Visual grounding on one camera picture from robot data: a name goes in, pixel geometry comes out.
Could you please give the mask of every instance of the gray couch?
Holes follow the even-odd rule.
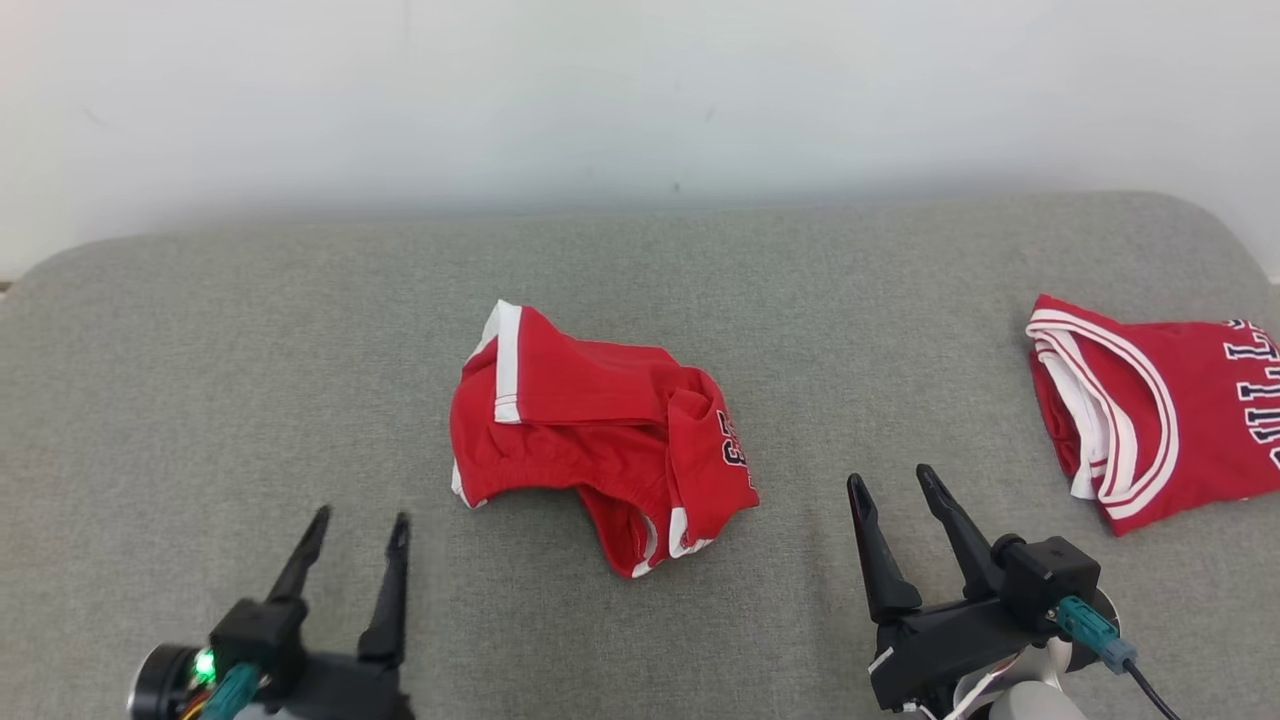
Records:
[[[1222,224],[1142,193],[259,227],[59,255],[0,302],[4,715],[122,716],[140,659],[261,597],[329,502],[306,642],[355,647],[412,512],[419,717],[882,717],[842,483],[867,478],[909,578],[951,600],[927,461],[988,537],[1062,534],[1098,559],[1184,717],[1275,717],[1280,496],[1114,538],[1041,424],[1023,336],[1039,292],[1280,328]],[[449,400],[498,297],[709,370],[762,507],[636,582],[572,493],[463,507]],[[1092,717],[1156,717],[1102,667],[1066,688]]]

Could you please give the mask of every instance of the red jersey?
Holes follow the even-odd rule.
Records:
[[[1117,536],[1280,489],[1280,351],[1260,328],[1125,325],[1042,295],[1027,334],[1071,495]]]

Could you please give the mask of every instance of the teal cable connector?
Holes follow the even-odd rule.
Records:
[[[257,684],[261,676],[257,665],[241,662],[232,667],[223,678],[223,682],[218,683],[218,688],[214,689],[212,697],[209,698],[209,705],[205,706],[201,719],[233,720],[239,715],[241,710],[248,707],[248,703],[253,701],[253,694],[257,693]]]
[[[1106,662],[1107,667],[1116,675],[1124,675],[1129,671],[1124,666],[1126,660],[1138,661],[1138,648],[1121,638],[1120,630],[1116,630],[1115,625],[1108,623],[1097,610],[1075,596],[1064,597],[1057,603],[1057,616],[1053,620],[1071,638],[1098,653],[1102,662]]]

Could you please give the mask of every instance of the white wall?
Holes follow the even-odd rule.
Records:
[[[1274,0],[0,0],[0,277],[244,214],[1052,188],[1198,201],[1280,275],[1277,38]]]

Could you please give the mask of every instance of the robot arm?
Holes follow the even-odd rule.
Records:
[[[1041,698],[1027,717],[1052,717],[1050,702],[1062,707],[1057,712],[1064,719],[1082,717],[1057,689],[1057,673],[1084,667],[1098,656],[1073,643],[1055,618],[1059,603],[1074,596],[1114,619],[1097,591],[1101,566],[1060,537],[1028,544],[1005,536],[993,548],[932,468],[919,465],[916,479],[965,578],[963,600],[923,609],[881,533],[867,484],[854,474],[847,486],[867,603],[878,626],[869,673],[881,708],[923,708],[940,720],[977,712],[1021,720],[1024,706]],[[998,682],[988,680],[983,692],[969,697],[969,685],[1011,657],[1016,660]],[[1044,685],[1056,698],[1043,700],[1048,696],[1039,688],[1014,693],[1023,682]]]
[[[227,717],[252,702],[269,715],[284,710],[301,720],[413,719],[408,696],[399,692],[410,547],[403,512],[396,518],[378,603],[356,655],[312,653],[302,646],[302,588],[320,557],[329,514],[328,506],[316,511],[266,601],[237,602],[209,634],[207,648],[161,644],[151,651],[129,694],[129,717]],[[219,706],[220,693],[238,697]]]

